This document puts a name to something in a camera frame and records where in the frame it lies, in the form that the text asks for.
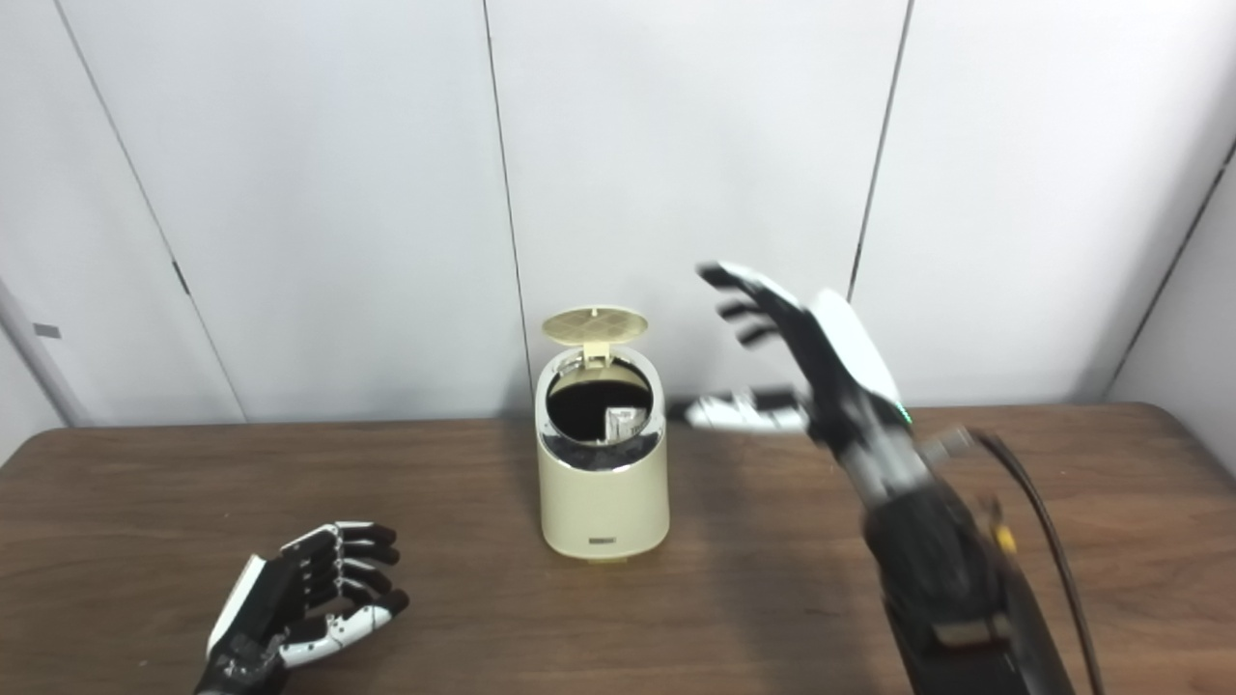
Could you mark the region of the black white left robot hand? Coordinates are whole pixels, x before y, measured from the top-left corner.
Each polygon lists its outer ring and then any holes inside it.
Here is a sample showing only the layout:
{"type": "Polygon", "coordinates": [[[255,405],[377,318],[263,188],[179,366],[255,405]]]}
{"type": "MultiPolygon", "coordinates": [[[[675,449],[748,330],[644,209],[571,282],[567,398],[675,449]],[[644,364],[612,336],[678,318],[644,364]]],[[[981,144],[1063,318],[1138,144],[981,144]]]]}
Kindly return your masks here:
{"type": "Polygon", "coordinates": [[[290,672],[347,650],[410,603],[384,568],[397,533],[334,519],[243,564],[206,641],[195,694],[281,694],[290,672]]]}

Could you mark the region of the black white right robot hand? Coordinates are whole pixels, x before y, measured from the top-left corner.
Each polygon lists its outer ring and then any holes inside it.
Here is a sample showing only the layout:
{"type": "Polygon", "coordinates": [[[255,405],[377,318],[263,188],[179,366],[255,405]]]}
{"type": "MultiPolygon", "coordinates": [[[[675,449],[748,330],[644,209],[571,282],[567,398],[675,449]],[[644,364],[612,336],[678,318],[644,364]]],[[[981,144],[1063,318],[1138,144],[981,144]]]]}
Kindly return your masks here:
{"type": "Polygon", "coordinates": [[[712,289],[739,296],[716,313],[726,322],[747,322],[737,333],[742,348],[782,343],[806,387],[703,394],[671,404],[667,418],[697,430],[803,432],[836,458],[879,435],[913,435],[883,356],[843,296],[821,291],[803,302],[737,263],[700,263],[696,273],[712,289]]]}

